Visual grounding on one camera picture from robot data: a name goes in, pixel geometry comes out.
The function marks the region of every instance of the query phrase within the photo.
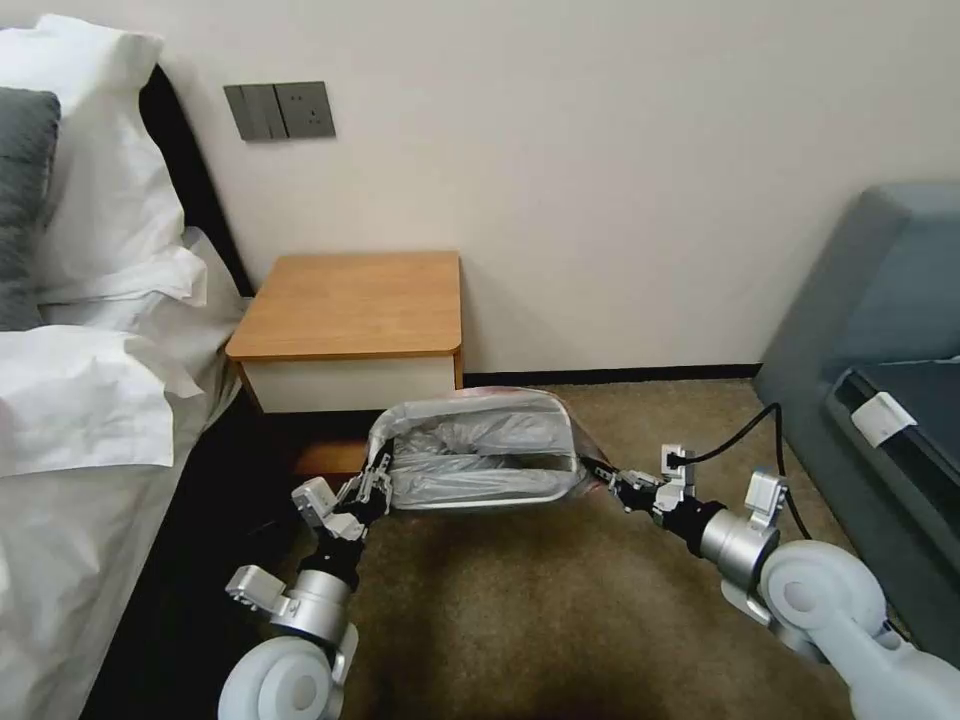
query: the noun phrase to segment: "wooden tabletop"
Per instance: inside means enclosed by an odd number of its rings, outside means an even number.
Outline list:
[[[234,360],[449,355],[460,347],[456,252],[289,255],[227,344]]]

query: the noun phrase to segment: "gray pillow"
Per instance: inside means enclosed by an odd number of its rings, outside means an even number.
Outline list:
[[[59,124],[53,93],[0,88],[0,331],[43,324],[33,294],[33,239]]]

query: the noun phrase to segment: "wooden nightstand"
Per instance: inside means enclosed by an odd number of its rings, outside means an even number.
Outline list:
[[[282,257],[227,355],[267,413],[382,410],[462,386],[455,252]]]

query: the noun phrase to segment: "wall socket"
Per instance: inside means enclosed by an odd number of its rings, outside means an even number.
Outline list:
[[[246,141],[336,137],[323,82],[228,85],[223,88]]]

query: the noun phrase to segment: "nightstand drawer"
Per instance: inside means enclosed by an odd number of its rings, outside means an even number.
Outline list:
[[[382,410],[438,397],[456,386],[454,358],[297,360],[243,363],[267,413]]]

